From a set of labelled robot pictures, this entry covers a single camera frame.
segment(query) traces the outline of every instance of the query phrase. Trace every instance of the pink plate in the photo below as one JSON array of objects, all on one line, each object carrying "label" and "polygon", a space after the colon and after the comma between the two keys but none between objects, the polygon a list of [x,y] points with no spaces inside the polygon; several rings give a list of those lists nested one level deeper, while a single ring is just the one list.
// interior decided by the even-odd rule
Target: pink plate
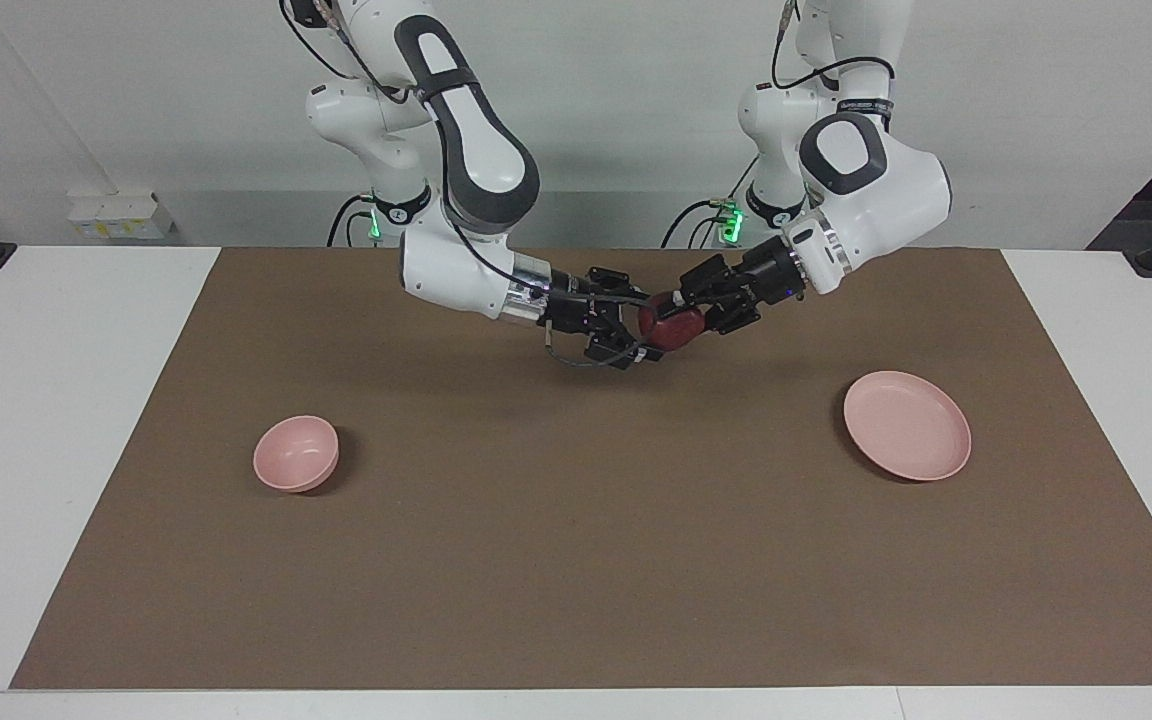
[{"label": "pink plate", "polygon": [[283,492],[306,492],[328,479],[340,460],[338,432],[324,418],[282,420],[256,444],[252,469],[262,483]]},{"label": "pink plate", "polygon": [[929,483],[950,478],[972,456],[972,429],[941,388],[907,373],[873,373],[847,392],[851,439],[888,473]]}]

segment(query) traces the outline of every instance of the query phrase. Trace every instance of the white table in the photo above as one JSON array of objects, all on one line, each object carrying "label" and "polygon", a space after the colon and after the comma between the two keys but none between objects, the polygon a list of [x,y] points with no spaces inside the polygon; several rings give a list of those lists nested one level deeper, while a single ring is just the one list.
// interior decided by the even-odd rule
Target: white table
[{"label": "white table", "polygon": [[[217,255],[22,247],[0,272],[0,719],[1152,719],[1152,688],[6,692]],[[1152,511],[1152,281],[1116,255],[1006,258]]]}]

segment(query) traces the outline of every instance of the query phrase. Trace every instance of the red object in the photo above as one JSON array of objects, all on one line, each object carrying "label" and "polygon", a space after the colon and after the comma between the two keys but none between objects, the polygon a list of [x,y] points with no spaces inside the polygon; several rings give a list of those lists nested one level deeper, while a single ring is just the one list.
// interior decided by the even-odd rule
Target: red object
[{"label": "red object", "polygon": [[[662,291],[649,302],[660,309],[670,305],[673,293]],[[695,306],[662,320],[657,320],[652,310],[639,306],[639,333],[646,339],[647,344],[658,350],[673,353],[695,341],[703,332],[705,332],[705,316]]]}]

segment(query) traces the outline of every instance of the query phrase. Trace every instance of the green light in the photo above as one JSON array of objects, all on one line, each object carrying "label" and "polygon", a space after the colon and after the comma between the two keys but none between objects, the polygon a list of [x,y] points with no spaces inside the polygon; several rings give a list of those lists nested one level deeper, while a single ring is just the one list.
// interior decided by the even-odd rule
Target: green light
[{"label": "green light", "polygon": [[736,209],[735,204],[728,204],[726,209],[728,213],[727,222],[723,225],[722,241],[727,245],[736,245],[740,242],[740,228],[741,225],[745,223],[745,213],[741,209]]}]

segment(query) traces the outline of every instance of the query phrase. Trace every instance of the white wall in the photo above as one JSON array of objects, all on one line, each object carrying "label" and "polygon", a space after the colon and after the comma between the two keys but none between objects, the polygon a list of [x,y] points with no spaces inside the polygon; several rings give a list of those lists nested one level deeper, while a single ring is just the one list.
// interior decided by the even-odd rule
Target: white wall
[{"label": "white wall", "polygon": [[[541,166],[518,245],[653,245],[682,200],[726,192],[780,5],[440,1]],[[324,70],[273,0],[0,0],[0,28],[116,184],[159,192],[177,242],[321,242],[366,185],[306,127]],[[919,0],[897,101],[893,131],[954,179],[925,242],[1084,247],[1152,176],[1152,1]],[[0,236],[76,242],[65,194],[90,176],[0,73]]]}]

